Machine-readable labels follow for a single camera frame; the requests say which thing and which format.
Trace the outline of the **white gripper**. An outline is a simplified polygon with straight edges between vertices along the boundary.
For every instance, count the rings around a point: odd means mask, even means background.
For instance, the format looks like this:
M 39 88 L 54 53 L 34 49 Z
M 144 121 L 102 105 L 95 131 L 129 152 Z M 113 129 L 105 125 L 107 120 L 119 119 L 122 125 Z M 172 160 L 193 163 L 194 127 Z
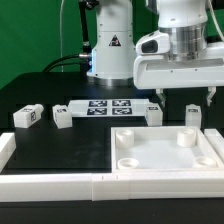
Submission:
M 207 106 L 212 103 L 216 86 L 224 86 L 224 43 L 209 44 L 196 59 L 170 61 L 170 36 L 155 31 L 143 36 L 136 45 L 133 65 L 134 85 L 138 89 L 156 89 L 165 107 L 163 89 L 208 87 Z

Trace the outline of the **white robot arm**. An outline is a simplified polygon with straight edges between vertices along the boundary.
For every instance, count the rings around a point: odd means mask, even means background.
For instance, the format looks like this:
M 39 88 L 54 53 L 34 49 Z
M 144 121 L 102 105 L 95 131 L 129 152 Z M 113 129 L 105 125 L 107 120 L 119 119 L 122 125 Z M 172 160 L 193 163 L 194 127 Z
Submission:
M 91 52 L 89 80 L 101 85 L 154 89 L 206 87 L 211 99 L 224 86 L 224 37 L 206 41 L 211 0 L 145 0 L 159 15 L 158 29 L 138 42 L 132 35 L 131 0 L 100 0 L 97 44 Z

